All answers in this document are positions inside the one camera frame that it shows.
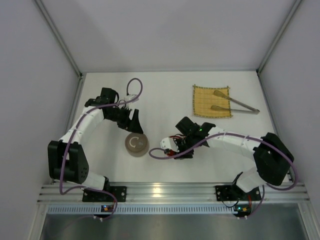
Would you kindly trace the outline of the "steel round container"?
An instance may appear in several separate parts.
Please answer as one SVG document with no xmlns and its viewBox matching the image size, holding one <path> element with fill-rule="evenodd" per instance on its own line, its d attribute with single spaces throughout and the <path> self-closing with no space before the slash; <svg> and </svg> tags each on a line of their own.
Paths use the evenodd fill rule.
<svg viewBox="0 0 320 240">
<path fill-rule="evenodd" d="M 147 152 L 148 150 L 143 150 L 138 152 L 128 151 L 128 154 L 131 155 L 132 157 L 140 158 L 140 157 L 143 157 Z"/>
</svg>

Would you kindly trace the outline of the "grey round lid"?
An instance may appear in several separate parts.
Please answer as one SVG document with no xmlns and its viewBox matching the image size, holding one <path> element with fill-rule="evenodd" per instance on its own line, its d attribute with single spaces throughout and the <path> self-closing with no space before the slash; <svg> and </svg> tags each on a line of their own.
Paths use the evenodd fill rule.
<svg viewBox="0 0 320 240">
<path fill-rule="evenodd" d="M 145 134 L 130 133 L 124 141 L 124 146 L 128 151 L 139 152 L 149 151 L 149 140 Z"/>
</svg>

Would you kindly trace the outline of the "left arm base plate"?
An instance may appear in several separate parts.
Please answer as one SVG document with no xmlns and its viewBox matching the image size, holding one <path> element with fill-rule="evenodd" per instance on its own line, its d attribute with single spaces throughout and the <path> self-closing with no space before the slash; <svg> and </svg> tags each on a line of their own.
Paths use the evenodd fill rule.
<svg viewBox="0 0 320 240">
<path fill-rule="evenodd" d="M 108 191 L 113 195 L 118 202 L 126 202 L 127 197 L 127 187 L 126 186 L 111 186 Z M 83 190 L 82 202 L 85 203 L 104 203 L 113 202 L 114 198 L 106 193 L 93 191 L 89 189 Z"/>
</svg>

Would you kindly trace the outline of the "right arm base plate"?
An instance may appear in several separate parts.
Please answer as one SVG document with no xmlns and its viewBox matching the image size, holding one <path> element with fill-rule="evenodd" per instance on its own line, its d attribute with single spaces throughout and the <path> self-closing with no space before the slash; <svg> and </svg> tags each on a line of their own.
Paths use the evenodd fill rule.
<svg viewBox="0 0 320 240">
<path fill-rule="evenodd" d="M 233 184 L 216 185 L 215 193 L 218 202 L 249 201 L 249 199 L 260 201 L 262 199 L 262 194 L 258 187 L 249 192 L 244 192 Z"/>
</svg>

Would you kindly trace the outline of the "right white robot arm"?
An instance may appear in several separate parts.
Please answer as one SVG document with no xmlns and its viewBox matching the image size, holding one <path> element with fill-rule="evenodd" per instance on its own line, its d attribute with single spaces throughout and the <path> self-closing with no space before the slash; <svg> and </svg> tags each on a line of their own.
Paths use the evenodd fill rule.
<svg viewBox="0 0 320 240">
<path fill-rule="evenodd" d="M 294 156 L 281 139 L 271 132 L 252 137 L 226 131 L 209 122 L 199 125 L 188 117 L 180 120 L 175 127 L 182 136 L 170 139 L 165 151 L 167 154 L 173 153 L 177 159 L 192 158 L 194 148 L 205 146 L 233 152 L 254 162 L 254 167 L 240 172 L 233 180 L 235 193 L 248 193 L 263 185 L 280 190 L 287 172 L 293 166 Z"/>
</svg>

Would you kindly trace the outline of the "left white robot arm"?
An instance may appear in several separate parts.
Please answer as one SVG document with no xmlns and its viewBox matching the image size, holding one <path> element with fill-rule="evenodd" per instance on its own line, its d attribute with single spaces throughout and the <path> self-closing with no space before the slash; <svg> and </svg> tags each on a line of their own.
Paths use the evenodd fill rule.
<svg viewBox="0 0 320 240">
<path fill-rule="evenodd" d="M 124 101 L 120 101 L 119 94 L 106 87 L 102 88 L 99 96 L 90 98 L 67 133 L 48 144 L 49 176 L 55 180 L 81 185 L 83 188 L 109 191 L 109 179 L 90 170 L 84 145 L 104 120 L 115 122 L 120 129 L 130 133 L 143 134 L 139 110 L 130 107 L 130 103 L 136 99 L 137 95 L 127 94 Z"/>
</svg>

